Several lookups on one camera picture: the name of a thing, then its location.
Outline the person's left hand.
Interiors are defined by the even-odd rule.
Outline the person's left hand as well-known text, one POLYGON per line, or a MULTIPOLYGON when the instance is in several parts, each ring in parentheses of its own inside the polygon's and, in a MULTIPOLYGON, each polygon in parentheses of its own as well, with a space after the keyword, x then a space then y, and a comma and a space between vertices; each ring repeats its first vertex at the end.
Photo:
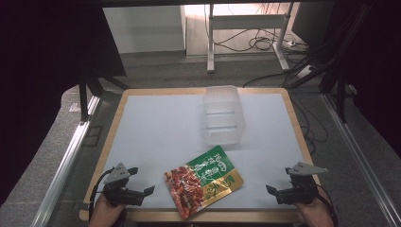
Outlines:
POLYGON ((112 227, 125 207, 125 204, 112 206, 107 198, 101 194, 96 201, 88 227, 112 227))

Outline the clear plastic storage box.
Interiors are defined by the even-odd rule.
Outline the clear plastic storage box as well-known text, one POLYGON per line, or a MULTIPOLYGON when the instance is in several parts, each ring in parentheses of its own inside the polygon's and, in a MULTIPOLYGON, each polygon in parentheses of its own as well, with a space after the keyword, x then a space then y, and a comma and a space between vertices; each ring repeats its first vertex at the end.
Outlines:
POLYGON ((240 142, 246 122, 235 86, 207 87, 202 113, 203 135, 207 144, 233 145, 240 142))

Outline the white metal desk frame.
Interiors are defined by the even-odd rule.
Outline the white metal desk frame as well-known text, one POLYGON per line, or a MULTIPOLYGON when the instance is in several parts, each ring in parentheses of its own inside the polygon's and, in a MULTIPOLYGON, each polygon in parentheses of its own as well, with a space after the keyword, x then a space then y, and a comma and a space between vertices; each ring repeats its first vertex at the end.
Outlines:
POLYGON ((285 14, 255 14, 255 15, 221 15, 215 16, 214 5, 211 4, 208 16, 208 52, 207 52, 207 72, 215 71, 215 30, 227 29, 280 29, 280 34, 277 39, 272 42, 272 47, 275 55, 282 67, 283 71, 288 71, 288 62, 282 51, 282 44, 287 32, 290 14, 293 9, 293 2, 288 5, 288 10, 285 14))

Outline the black metal stand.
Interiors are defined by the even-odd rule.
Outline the black metal stand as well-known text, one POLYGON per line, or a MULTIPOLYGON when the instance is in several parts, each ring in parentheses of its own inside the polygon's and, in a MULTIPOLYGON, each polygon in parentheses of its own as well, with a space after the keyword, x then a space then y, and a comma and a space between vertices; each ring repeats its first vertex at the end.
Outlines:
POLYGON ((337 86, 336 112, 342 123, 346 122, 344 115, 346 83, 343 71, 345 63, 344 59, 349 47, 357 36, 360 27, 365 21, 366 16, 370 12, 372 5, 373 2, 371 0, 363 0, 359 9, 351 15, 343 28, 336 33, 333 41, 328 42, 328 44, 334 44, 335 41, 339 41, 339 44, 336 48, 331 48, 331 58, 327 60, 326 63, 318 67, 315 71, 307 74, 302 79, 298 79, 285 86, 286 89, 295 89, 324 73, 324 77, 319 85, 319 90, 322 94, 328 94, 332 91, 334 86, 337 86))
POLYGON ((129 86, 122 81, 108 76, 100 70, 84 69, 79 80, 79 102, 80 102, 80 122, 86 122, 89 119, 89 107, 87 100, 87 90, 90 90, 93 96, 100 97, 103 95, 104 89, 100 83, 100 79, 105 79, 111 84, 121 88, 129 89, 129 86))

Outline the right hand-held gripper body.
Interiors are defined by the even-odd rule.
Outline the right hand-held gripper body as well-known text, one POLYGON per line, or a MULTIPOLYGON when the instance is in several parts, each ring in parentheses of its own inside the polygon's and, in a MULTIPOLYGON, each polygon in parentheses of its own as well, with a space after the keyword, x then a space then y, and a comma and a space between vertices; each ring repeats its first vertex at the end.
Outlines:
POLYGON ((310 204, 319 194, 314 175, 327 172, 326 168, 299 162, 290 167, 292 187, 277 191, 275 196, 279 204, 310 204))

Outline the green and red snack packet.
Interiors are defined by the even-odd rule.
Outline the green and red snack packet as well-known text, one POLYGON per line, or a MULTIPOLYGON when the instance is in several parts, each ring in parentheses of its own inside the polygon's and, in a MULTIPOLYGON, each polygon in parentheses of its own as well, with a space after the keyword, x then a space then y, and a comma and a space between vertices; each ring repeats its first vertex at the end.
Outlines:
POLYGON ((165 173, 169 194, 182 219, 228 196, 244 180, 221 146, 165 173))

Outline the white power strip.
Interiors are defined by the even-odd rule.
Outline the white power strip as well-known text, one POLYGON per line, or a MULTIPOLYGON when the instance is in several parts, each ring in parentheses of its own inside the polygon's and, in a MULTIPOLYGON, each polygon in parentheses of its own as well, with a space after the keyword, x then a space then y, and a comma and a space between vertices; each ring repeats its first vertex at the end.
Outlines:
POLYGON ((307 76, 309 73, 311 73, 314 70, 315 70, 315 67, 313 65, 307 65, 297 74, 297 77, 299 79, 301 79, 301 78, 307 76))

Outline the person's right hand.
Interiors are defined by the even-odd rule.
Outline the person's right hand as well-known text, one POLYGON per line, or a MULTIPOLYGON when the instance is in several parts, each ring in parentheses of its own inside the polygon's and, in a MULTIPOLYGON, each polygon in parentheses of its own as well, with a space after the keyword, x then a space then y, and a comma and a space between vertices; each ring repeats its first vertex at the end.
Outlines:
POLYGON ((335 227, 331 209, 327 204, 329 199, 325 194, 322 195, 322 198, 324 198, 326 202, 315 198, 310 204, 295 204, 309 227, 335 227))

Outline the white cabinet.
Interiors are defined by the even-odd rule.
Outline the white cabinet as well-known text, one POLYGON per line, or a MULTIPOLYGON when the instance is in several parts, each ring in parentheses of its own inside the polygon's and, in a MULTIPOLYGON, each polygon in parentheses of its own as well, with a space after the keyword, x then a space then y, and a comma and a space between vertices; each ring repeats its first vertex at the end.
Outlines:
POLYGON ((104 8, 119 53, 185 50, 184 6, 104 8))

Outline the aluminium rail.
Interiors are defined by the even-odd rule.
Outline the aluminium rail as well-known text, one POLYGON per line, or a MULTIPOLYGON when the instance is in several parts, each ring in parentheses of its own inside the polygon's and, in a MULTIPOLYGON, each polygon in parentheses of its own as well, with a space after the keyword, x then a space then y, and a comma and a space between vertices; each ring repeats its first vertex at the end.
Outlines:
POLYGON ((85 105, 86 119, 78 124, 30 227, 46 227, 50 220, 99 101, 99 97, 92 96, 89 103, 85 105))
POLYGON ((335 102, 327 94, 322 94, 322 99, 390 227, 401 227, 401 213, 397 211, 389 193, 377 178, 348 124, 344 123, 337 114, 335 102))

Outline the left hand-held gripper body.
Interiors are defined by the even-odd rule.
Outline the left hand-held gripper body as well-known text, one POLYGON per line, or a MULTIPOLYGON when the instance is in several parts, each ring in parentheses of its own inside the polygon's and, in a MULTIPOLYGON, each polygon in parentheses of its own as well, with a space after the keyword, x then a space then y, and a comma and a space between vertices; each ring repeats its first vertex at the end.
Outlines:
POLYGON ((144 192, 133 191, 127 188, 130 180, 128 168, 119 163, 104 181, 103 195, 112 206, 127 204, 141 206, 145 197, 144 192))

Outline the black curtain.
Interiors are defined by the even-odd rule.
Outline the black curtain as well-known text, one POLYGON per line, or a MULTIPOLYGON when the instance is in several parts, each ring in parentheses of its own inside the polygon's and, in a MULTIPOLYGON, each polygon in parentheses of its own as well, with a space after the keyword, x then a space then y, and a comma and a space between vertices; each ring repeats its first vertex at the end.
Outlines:
POLYGON ((0 206, 38 151, 65 91, 123 76, 104 10, 73 0, 0 0, 0 206))
POLYGON ((357 89, 355 105, 401 158, 401 0, 336 0, 330 28, 364 3, 372 7, 347 48, 343 69, 357 89))

